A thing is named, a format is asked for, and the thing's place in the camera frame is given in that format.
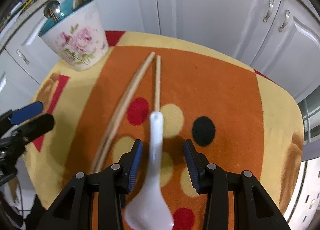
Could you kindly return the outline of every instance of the tablecloth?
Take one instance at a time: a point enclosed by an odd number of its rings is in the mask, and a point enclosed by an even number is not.
[[[161,191],[172,212],[174,229],[202,229],[205,210],[206,195],[192,188],[184,160],[186,139],[192,139],[198,152],[225,171],[252,171],[285,212],[299,172],[303,122],[298,105],[284,89],[238,60],[198,44],[137,32],[109,31],[106,36],[109,50],[103,60],[82,72],[60,60],[34,97],[56,121],[53,130],[28,145],[24,155],[45,208],[76,172],[89,171],[121,95],[139,65],[154,51],[162,57]],[[127,203],[139,192],[146,172],[154,77],[153,63],[105,163],[118,162],[134,139],[143,141],[140,173]],[[229,210],[229,229],[233,229],[232,195]]]

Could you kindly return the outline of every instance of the black circle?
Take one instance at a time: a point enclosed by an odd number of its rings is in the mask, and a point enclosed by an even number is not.
[[[192,126],[192,137],[196,144],[205,147],[212,143],[216,128],[209,117],[198,117]]]

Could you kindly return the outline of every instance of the white spoon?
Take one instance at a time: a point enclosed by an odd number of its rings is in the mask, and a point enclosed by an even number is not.
[[[146,178],[140,192],[126,206],[124,217],[133,230],[172,230],[172,214],[160,191],[163,115],[150,114],[150,150]]]

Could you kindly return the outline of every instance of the yellow dot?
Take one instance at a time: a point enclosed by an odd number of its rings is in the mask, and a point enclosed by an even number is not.
[[[189,197],[197,197],[199,194],[193,188],[188,168],[185,167],[181,174],[180,185],[183,192]]]
[[[173,161],[169,154],[162,153],[161,172],[160,172],[160,186],[167,184],[173,173]]]
[[[134,139],[129,136],[125,136],[119,139],[113,147],[112,162],[117,163],[120,160],[122,154],[130,152],[133,144]]]
[[[184,117],[181,109],[175,104],[166,104],[161,107],[160,112],[163,115],[163,137],[172,138],[177,136],[184,122]]]

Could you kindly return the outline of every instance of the red dot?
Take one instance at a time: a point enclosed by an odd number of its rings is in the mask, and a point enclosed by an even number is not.
[[[136,98],[133,100],[127,111],[127,118],[130,124],[140,125],[148,117],[149,104],[144,98]]]
[[[195,215],[189,208],[179,208],[173,214],[172,230],[190,230],[195,223]]]

